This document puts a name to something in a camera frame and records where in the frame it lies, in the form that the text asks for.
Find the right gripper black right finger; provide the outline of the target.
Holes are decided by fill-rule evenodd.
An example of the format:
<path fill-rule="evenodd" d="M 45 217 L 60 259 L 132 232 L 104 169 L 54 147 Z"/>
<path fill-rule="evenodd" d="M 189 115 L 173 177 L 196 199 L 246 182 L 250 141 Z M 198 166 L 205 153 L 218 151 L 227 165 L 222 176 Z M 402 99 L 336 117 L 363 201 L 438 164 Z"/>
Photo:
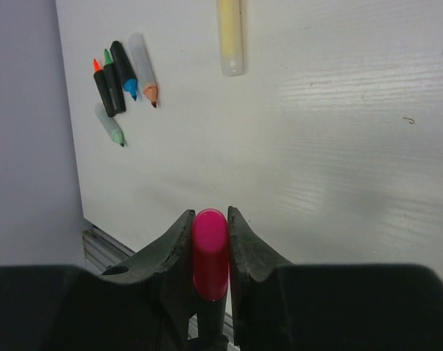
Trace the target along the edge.
<path fill-rule="evenodd" d="M 251 280 L 263 282 L 276 268 L 292 265 L 252 230 L 234 206 L 228 208 L 228 225 L 232 284 L 248 284 Z"/>

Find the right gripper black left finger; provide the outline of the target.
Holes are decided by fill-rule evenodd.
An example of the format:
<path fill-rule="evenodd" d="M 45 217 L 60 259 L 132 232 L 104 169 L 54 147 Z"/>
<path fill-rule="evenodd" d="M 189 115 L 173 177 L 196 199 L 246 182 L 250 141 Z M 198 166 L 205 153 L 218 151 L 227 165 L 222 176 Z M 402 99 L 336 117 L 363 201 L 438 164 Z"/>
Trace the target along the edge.
<path fill-rule="evenodd" d="M 164 234 L 98 276 L 102 289 L 191 289 L 192 225 L 195 211 L 184 211 Z"/>

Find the black highlighter pink cap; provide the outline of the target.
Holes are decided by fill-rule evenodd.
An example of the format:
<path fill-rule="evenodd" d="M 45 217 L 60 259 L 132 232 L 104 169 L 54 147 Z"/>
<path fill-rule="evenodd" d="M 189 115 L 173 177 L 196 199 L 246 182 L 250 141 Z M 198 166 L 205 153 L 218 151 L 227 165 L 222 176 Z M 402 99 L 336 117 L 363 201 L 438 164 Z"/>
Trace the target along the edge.
<path fill-rule="evenodd" d="M 192 279 L 197 295 L 198 339 L 207 347 L 224 338 L 229 246 L 224 214 L 213 208 L 199 212 L 192 226 Z"/>

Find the pastel green highlighter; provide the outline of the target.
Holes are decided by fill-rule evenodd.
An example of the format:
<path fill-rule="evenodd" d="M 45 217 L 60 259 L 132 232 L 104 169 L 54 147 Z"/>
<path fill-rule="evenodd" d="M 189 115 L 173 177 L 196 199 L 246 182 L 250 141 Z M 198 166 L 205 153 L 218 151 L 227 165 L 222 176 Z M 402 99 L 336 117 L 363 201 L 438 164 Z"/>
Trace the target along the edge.
<path fill-rule="evenodd" d="M 104 105 L 101 102 L 95 104 L 94 112 L 98 118 L 100 124 L 105 129 L 109 138 L 121 147 L 126 146 L 124 134 L 120 126 L 116 123 L 113 117 L 109 117 L 105 110 Z"/>

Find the black highlighter blue cap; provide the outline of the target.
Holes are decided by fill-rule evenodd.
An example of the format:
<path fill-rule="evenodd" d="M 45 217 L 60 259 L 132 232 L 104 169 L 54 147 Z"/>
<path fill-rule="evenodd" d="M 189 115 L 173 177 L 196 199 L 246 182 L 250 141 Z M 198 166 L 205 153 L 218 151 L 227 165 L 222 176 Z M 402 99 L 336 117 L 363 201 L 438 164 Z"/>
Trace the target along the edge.
<path fill-rule="evenodd" d="M 134 101 L 137 100 L 137 77 L 132 68 L 131 62 L 124 50 L 124 46 L 119 41 L 113 41 L 110 46 L 119 80 L 123 90 L 128 92 Z"/>

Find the black highlighter orange tip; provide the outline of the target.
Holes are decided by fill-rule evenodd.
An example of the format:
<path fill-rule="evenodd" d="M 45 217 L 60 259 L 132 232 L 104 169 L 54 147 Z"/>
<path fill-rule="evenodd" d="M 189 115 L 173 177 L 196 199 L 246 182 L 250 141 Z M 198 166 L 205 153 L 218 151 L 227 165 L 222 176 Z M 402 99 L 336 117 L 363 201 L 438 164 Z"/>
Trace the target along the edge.
<path fill-rule="evenodd" d="M 113 100 L 110 94 L 110 89 L 107 84 L 105 71 L 103 70 L 103 68 L 100 66 L 99 62 L 96 59 L 93 60 L 93 66 L 94 66 L 93 77 L 99 95 L 101 97 L 102 104 L 105 108 L 107 116 L 113 118 L 116 115 L 116 110 L 114 108 Z"/>

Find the black highlighter green cap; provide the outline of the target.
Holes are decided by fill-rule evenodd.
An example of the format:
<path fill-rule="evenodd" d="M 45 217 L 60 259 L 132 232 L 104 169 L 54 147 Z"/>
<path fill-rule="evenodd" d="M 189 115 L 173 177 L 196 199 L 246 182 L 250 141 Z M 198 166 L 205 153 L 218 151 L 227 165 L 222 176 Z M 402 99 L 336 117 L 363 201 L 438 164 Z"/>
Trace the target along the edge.
<path fill-rule="evenodd" d="M 115 114 L 124 113 L 126 111 L 126 105 L 124 101 L 123 90 L 118 78 L 116 66 L 108 49 L 104 50 L 104 58 L 105 65 L 103 69 L 105 72 L 108 88 L 110 90 Z"/>

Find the grey highlighter orange cap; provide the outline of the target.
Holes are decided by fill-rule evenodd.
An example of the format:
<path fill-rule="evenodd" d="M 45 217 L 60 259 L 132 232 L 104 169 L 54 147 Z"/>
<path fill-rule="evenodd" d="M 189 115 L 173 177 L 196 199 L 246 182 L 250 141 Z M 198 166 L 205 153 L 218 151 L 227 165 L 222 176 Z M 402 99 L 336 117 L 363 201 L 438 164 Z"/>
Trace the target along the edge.
<path fill-rule="evenodd" d="M 128 46 L 142 95 L 157 108 L 159 90 L 143 35 L 132 34 Z"/>

